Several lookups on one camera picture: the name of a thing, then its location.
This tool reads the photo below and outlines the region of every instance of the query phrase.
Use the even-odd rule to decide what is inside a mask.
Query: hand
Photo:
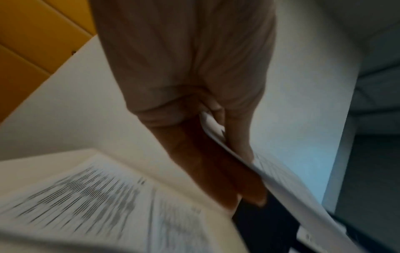
[[[250,123],[275,42],[273,0],[91,1],[100,41],[127,108],[212,198],[263,205],[254,172],[209,139],[199,112],[225,126],[248,162]]]

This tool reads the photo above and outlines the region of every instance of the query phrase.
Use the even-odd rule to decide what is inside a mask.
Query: open book
[[[231,152],[204,115],[202,123],[206,133]],[[312,234],[319,247],[332,253],[364,252],[290,170],[261,156],[256,156],[254,165],[246,165],[262,177],[269,192],[306,229],[302,233]],[[2,196],[0,232],[133,253],[247,251],[230,216],[101,153],[67,172]]]

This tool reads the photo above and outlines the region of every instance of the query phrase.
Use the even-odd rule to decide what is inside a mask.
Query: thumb
[[[248,163],[254,159],[250,147],[250,125],[254,110],[238,113],[235,110],[225,111],[225,138],[226,143],[235,153]]]

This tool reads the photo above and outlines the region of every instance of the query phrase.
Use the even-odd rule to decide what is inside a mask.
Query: yellow panel
[[[50,73],[90,38],[41,0],[0,0],[0,44]]]
[[[49,77],[49,73],[1,45],[0,70],[0,122],[2,122]]]
[[[53,8],[74,21],[90,34],[96,34],[95,24],[87,0],[44,0]]]

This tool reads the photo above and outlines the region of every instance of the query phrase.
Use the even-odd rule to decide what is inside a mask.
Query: book page
[[[201,210],[96,155],[0,199],[0,231],[136,253],[210,253]]]
[[[200,115],[203,130],[222,148],[236,157],[239,162],[255,171],[263,180],[266,188],[281,204],[315,237],[318,244],[338,253],[362,253],[363,249],[355,245],[327,211],[318,203],[300,178],[285,166],[259,154],[255,164],[246,163],[228,148],[222,141],[220,130],[215,121],[206,113]]]

